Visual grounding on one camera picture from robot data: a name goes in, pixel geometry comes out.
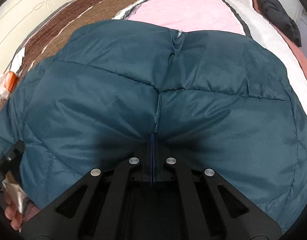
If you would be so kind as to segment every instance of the pink stripe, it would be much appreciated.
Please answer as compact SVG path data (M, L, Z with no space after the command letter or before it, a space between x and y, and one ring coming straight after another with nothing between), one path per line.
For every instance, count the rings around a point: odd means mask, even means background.
M185 32L219 30L245 35L242 25L222 0L149 0L129 20Z

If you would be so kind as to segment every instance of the teal puffer jacket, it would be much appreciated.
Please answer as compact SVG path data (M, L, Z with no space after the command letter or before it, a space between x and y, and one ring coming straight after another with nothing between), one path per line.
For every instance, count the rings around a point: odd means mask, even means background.
M40 208L148 133L211 167L283 231L307 203L307 116L283 63L252 39L109 20L78 29L0 113L0 157L25 142L23 189Z

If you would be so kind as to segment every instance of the white stripe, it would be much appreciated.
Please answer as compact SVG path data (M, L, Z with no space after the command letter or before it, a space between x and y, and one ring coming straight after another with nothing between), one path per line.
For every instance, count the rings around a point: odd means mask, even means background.
M34 64L35 61L36 61L36 60L34 60L34 61L31 63L30 67L28 68L28 71L31 70L31 68L32 68L32 66L33 66L33 64Z
M225 0L225 1L236 11L236 13L246 23L246 25L248 26L250 30L250 34L252 38L266 49L266 45L264 44L264 41L262 40L261 33L252 24L250 17L246 15L246 10L247 11L251 10L254 12L254 9L252 6L252 0Z
M92 7L93 7L93 6L89 7L89 8L88 8L87 10L85 10L83 13L81 13L80 15L78 15L78 16L76 17L76 19L80 18L85 12L89 11ZM76 19L73 19L72 21L68 22L68 24L67 24L65 27L63 27L63 28L59 31L59 33L57 34L57 36L53 37L52 40L43 48L43 50L42 50L42 52L41 52L40 54L44 53L45 50L46 50L46 48L48 47L48 45L49 45L50 43L52 43L52 41L53 41L55 38L57 38L57 37L62 33L62 31L63 31L69 24L71 24L71 23L72 23L74 20L76 20Z
M114 17L113 20L120 20L124 17L125 13L127 11L129 11L130 9L134 8L135 6L137 6L138 4L141 4L142 2L144 2L145 0L137 0L136 2L134 2L133 4L127 6L126 8L122 9L120 12L118 12Z

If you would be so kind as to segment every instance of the black clamp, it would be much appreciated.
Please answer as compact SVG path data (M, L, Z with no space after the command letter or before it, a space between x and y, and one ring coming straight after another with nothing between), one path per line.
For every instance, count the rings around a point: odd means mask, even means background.
M18 168L24 152L24 142L17 141L0 159L0 188L8 171Z
M25 240L278 240L279 225L213 169L157 135L114 170L93 169L21 231Z

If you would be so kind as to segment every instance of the silver screw head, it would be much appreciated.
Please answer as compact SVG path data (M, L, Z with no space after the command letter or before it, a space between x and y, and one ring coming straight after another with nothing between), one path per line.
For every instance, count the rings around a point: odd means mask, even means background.
M215 171L212 169L205 169L205 175L211 177L213 175L215 175Z
M139 159L136 157L132 157L129 159L130 164L137 164L139 162Z
M93 169L91 172L90 172L90 174L92 175L92 176L99 176L100 175L100 173L101 173L101 170L100 169Z
M170 157L170 158L168 158L167 160L166 160L166 162L168 163L168 164L175 164L176 163L176 159L175 158L172 158L172 157Z

